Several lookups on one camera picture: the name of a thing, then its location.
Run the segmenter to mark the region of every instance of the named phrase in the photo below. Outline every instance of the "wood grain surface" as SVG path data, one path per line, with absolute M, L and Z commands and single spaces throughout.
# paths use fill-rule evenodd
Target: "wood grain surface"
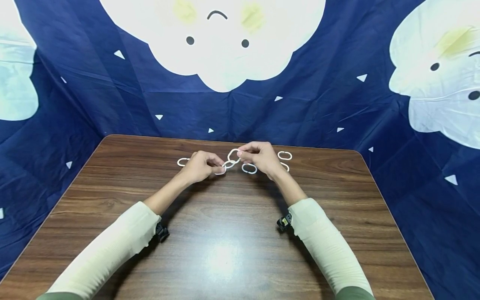
M 197 150 L 226 160 L 240 144 L 111 135 L 86 163 L 0 284 L 0 298 L 34 299 L 100 232 L 179 170 Z M 275 146 L 300 186 L 323 207 L 360 261 L 377 299 L 432 299 L 361 155 Z M 287 207 L 262 173 L 241 165 L 191 186 L 163 215 L 171 235 L 151 242 L 96 299 L 333 299 L 293 232 Z

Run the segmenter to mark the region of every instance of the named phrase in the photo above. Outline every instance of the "hand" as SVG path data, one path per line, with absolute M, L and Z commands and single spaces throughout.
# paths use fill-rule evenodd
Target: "hand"
M 244 164 L 255 164 L 271 180 L 277 173 L 286 172 L 269 142 L 250 142 L 238 149 L 237 156 Z
M 185 177 L 189 184 L 193 184 L 203 181 L 211 174 L 225 174 L 227 170 L 222 167 L 223 163 L 224 161 L 215 153 L 194 152 L 178 175 Z

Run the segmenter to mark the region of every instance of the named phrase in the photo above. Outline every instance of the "white plastic ring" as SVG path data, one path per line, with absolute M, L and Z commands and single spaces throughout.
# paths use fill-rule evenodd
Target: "white plastic ring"
M 232 153 L 233 153 L 234 151 L 237 151 L 237 152 L 238 152 L 238 151 L 240 151 L 240 150 L 237 149 L 237 148 L 232 149 L 232 150 L 230 151 L 230 153 L 228 154 L 227 159 L 228 159 L 229 161 L 234 161 L 235 164 L 237 164 L 237 163 L 240 161 L 240 157 L 239 157 L 239 159 L 237 159 L 237 160 L 233 160 L 233 159 L 230 158 L 230 155 L 232 155 Z
M 249 172 L 249 171 L 245 170 L 245 166 L 252 166 L 252 167 L 255 168 L 255 171 Z M 249 174 L 255 174 L 255 173 L 258 171 L 257 166 L 256 166 L 256 165 L 253 165 L 253 164 L 243 164 L 243 165 L 241 165 L 241 170 L 242 170 L 243 172 L 249 173 Z
M 179 160 L 177 160 L 177 165 L 179 165 L 180 167 L 184 167 L 185 165 L 181 164 L 180 162 L 181 162 L 182 160 L 185 160 L 185 159 L 186 159 L 186 160 L 190 160 L 189 158 L 186 158 L 186 157 L 180 158 Z
M 290 155 L 290 157 L 289 158 L 283 158 L 283 157 L 280 156 L 280 153 L 286 153 L 286 154 Z M 288 151 L 280 151 L 276 154 L 276 156 L 278 156 L 278 158 L 280 158 L 282 160 L 291 160 L 292 157 L 293 157 L 292 153 L 290 153 Z
M 227 164 L 228 163 L 231 163 L 232 165 L 230 167 L 227 167 Z M 227 160 L 223 165 L 222 167 L 224 167 L 225 169 L 230 169 L 231 167 L 233 167 L 234 165 L 236 164 L 235 160 Z
M 285 167 L 287 167 L 287 172 L 290 172 L 290 167 L 287 165 L 287 164 L 284 164 L 282 162 L 280 162 L 282 165 L 284 165 Z

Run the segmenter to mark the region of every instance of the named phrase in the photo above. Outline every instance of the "navy blue backdrop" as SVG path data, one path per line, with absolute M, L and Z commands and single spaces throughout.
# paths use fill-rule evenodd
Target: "navy blue backdrop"
M 480 150 L 412 129 L 409 97 L 389 89 L 390 41 L 421 0 L 327 0 L 278 76 L 226 93 L 166 70 L 99 0 L 15 2 L 37 45 L 39 108 L 0 120 L 0 277 L 101 139 L 121 133 L 357 150 L 434 296 L 480 299 Z

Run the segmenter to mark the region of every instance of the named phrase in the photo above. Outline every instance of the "left hand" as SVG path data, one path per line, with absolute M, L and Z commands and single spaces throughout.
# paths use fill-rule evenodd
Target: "left hand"
M 179 172 L 190 184 L 203 181 L 212 174 L 223 175 L 227 171 L 222 165 L 224 161 L 215 153 L 194 152 L 188 163 Z

